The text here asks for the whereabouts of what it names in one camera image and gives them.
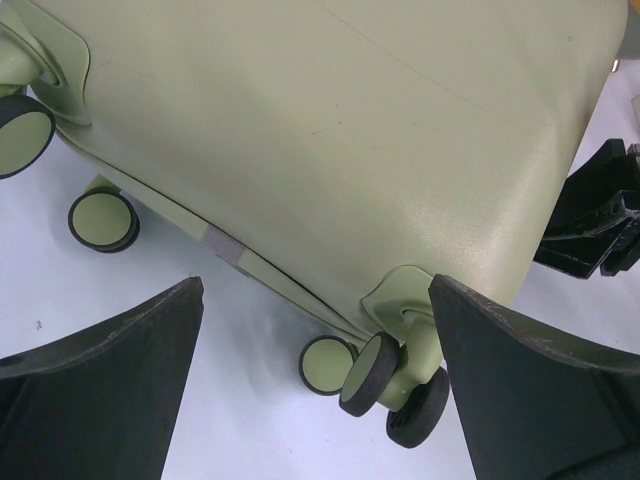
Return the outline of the green hard-shell suitcase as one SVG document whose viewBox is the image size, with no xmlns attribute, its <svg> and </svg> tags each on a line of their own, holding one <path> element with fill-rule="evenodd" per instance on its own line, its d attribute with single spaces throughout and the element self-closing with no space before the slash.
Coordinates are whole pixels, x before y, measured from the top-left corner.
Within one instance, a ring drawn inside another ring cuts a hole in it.
<svg viewBox="0 0 640 480">
<path fill-rule="evenodd" d="M 449 385 L 428 289 L 500 302 L 542 240 L 592 237 L 601 206 L 547 228 L 632 1 L 5 1 L 1 174 L 53 138 L 99 176 L 81 244 L 136 239 L 137 199 L 335 329 L 341 406 L 389 411 L 412 448 Z"/>
</svg>

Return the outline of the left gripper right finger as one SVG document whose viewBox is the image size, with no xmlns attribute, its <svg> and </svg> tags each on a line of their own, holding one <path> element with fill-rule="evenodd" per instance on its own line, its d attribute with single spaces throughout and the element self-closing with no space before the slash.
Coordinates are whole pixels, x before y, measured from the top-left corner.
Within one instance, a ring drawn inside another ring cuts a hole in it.
<svg viewBox="0 0 640 480">
<path fill-rule="evenodd" d="M 477 478 L 638 478 L 638 355 L 446 275 L 434 277 L 429 295 Z"/>
</svg>

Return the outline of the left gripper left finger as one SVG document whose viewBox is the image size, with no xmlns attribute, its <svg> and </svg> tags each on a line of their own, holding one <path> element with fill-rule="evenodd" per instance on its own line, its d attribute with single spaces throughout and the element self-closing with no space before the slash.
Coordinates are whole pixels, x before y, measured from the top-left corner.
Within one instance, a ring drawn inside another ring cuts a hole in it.
<svg viewBox="0 0 640 480">
<path fill-rule="evenodd" d="M 203 318 L 186 278 L 1 361 L 4 479 L 159 479 Z"/>
</svg>

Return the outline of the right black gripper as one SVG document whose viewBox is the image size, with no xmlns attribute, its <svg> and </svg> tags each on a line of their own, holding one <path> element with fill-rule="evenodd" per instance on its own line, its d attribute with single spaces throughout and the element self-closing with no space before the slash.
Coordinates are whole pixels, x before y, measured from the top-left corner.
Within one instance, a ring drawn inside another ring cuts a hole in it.
<svg viewBox="0 0 640 480">
<path fill-rule="evenodd" d="M 606 228 L 592 237 L 542 240 L 534 262 L 574 278 L 598 268 L 605 277 L 629 271 L 639 260 L 639 156 L 622 139 L 608 139 L 565 181 L 544 236 L 554 238 L 601 206 Z"/>
</svg>

